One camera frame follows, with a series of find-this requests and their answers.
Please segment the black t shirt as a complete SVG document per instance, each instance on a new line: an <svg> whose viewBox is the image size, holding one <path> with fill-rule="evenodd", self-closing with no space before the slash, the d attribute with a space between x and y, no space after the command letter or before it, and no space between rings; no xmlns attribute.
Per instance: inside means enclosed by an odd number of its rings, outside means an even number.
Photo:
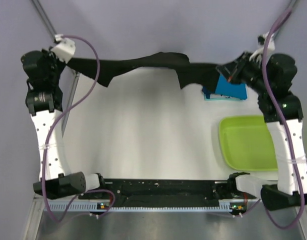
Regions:
<svg viewBox="0 0 307 240"><path fill-rule="evenodd" d="M215 63L190 62L186 54L177 52L158 52L127 60L74 57L67 66L86 77L96 79L103 87L108 87L113 78L140 68L174 70L181 89L197 84L214 92L220 78Z"/></svg>

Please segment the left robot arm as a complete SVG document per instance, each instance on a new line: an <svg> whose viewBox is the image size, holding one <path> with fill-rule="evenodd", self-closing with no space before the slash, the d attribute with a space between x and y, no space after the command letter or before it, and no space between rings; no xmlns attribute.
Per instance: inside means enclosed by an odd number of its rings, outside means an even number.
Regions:
<svg viewBox="0 0 307 240"><path fill-rule="evenodd" d="M69 167L62 134L63 92L59 80L65 64L47 50L34 50L21 57L28 91L25 105L34 124L40 155L39 180L33 191L49 200L89 191L95 198L106 195L99 173L73 173Z"/></svg>

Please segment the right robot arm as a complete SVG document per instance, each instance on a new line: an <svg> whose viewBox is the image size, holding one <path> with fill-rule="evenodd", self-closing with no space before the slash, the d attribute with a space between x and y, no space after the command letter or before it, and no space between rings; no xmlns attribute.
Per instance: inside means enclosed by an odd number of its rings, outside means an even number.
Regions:
<svg viewBox="0 0 307 240"><path fill-rule="evenodd" d="M299 98L290 91L297 74L295 60L287 54L273 54L267 64L268 93L261 64L244 52L216 70L230 84L246 84L258 95L257 104L270 133L277 162L276 182L248 173L237 173L226 186L238 198L244 192L261 199L269 211L307 205L307 158L303 143L303 111Z"/></svg>

